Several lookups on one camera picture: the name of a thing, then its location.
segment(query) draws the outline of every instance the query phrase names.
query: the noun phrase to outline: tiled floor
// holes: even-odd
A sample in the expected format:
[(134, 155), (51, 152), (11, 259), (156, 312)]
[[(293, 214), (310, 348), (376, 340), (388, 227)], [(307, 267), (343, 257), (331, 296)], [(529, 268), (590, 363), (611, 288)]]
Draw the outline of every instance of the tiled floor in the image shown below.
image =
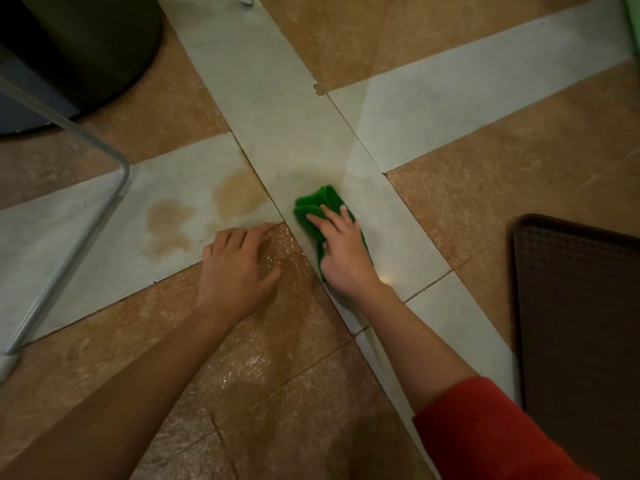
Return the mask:
[[(283, 263), (276, 297), (134, 477), (430, 478), (380, 342), (318, 280), (294, 200), (336, 186), (381, 279), (517, 401), (510, 223), (640, 236), (639, 71), (618, 1), (159, 1), (156, 60), (81, 123), (133, 178), (0, 387), (0, 463), (189, 313), (217, 230), (284, 220), (260, 258)], [(113, 167), (64, 132), (0, 154), (4, 345)]]

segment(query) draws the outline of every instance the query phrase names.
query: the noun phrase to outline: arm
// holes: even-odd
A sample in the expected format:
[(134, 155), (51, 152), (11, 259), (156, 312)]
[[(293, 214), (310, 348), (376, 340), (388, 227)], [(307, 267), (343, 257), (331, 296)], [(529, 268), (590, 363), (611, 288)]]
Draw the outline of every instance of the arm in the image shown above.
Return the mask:
[(444, 343), (376, 274), (346, 207), (337, 215), (323, 207), (327, 219), (307, 215), (327, 241), (322, 271), (329, 284), (362, 311), (389, 357), (414, 412), (476, 372)]
[(595, 480), (380, 282), (346, 208), (323, 210), (307, 215), (327, 239), (322, 271), (371, 323), (443, 479)]
[(128, 478), (187, 384), (235, 325), (274, 290), (257, 250), (273, 225), (219, 232), (203, 250), (195, 311), (39, 437), (0, 479)]

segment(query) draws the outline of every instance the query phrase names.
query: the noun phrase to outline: person's left hand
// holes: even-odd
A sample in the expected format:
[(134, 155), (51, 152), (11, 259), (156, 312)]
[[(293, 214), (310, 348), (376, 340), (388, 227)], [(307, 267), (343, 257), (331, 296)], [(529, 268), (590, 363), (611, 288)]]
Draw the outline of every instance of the person's left hand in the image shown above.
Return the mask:
[(202, 274), (195, 315), (223, 321), (231, 330), (251, 315), (275, 290), (280, 266), (264, 277), (258, 273), (258, 247), (276, 224), (226, 229), (202, 250)]

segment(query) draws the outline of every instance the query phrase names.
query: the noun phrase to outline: red shirt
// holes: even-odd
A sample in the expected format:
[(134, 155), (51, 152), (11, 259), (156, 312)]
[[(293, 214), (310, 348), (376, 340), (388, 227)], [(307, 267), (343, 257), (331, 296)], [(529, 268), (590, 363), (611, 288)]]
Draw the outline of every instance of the red shirt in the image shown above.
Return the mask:
[(456, 384), (413, 423), (443, 480), (597, 480), (486, 378)]

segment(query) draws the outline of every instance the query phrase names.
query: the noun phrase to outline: dark brown plastic tray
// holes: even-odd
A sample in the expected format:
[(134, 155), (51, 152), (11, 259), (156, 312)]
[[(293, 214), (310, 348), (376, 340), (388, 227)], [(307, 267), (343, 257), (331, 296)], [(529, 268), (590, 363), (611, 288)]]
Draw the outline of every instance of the dark brown plastic tray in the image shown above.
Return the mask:
[(511, 257), (525, 411), (584, 468), (640, 479), (640, 239), (529, 214)]

